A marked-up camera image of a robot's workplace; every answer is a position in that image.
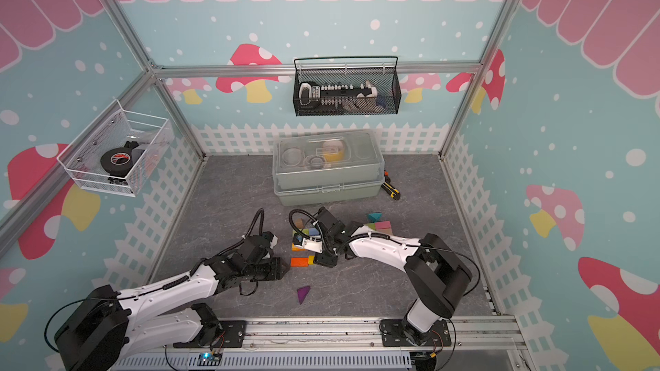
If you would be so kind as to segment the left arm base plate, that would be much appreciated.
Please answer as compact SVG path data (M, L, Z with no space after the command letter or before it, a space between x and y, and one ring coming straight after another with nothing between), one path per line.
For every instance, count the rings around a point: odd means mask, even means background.
M242 348L247 324L246 321L219 321L209 349Z

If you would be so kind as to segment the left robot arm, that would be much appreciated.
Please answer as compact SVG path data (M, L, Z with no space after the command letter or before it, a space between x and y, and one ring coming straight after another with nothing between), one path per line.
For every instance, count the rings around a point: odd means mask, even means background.
M160 346L209 352L224 347L230 330L206 299L244 283L278 281L287 272L273 256L278 239L264 221L259 209L239 242L179 275L132 289L94 289L72 302L73 313L56 333L44 335L46 345L67 370L108 370Z

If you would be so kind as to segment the teal triangle block top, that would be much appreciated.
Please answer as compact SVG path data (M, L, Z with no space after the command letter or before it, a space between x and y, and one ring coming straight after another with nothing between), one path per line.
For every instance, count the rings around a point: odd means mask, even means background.
M381 221L383 214L381 212L371 212L367 214L369 223L378 223Z

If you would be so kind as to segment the purple triangle block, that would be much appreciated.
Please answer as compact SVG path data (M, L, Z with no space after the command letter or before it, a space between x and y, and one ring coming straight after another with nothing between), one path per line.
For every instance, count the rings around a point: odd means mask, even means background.
M304 303L310 291L311 291L311 287L309 285L301 287L297 290L297 299L300 304Z

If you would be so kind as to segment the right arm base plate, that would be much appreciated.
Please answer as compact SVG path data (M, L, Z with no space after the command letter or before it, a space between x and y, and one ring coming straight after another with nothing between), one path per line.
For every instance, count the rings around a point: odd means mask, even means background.
M436 347L452 345L451 332L445 319L435 321L429 331L419 331L405 319L382 319L379 324L385 347Z

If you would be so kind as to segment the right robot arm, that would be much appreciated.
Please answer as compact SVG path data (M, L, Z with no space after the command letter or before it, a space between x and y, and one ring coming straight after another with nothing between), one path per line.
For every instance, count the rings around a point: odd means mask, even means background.
M474 260L450 249L438 235L403 238L360 224L342 223L328 209L315 214L293 209L288 215L292 244L313 252L318 266L334 268L340 256L372 259L406 273L416 299L396 331L411 345L421 346L434 326L453 317L463 297L481 281Z

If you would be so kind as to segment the pink block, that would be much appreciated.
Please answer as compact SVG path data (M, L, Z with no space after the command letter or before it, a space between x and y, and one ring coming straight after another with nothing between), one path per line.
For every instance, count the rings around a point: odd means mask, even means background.
M375 223L376 230L378 231L383 231L383 230L391 230L391 223L390 222L378 222Z

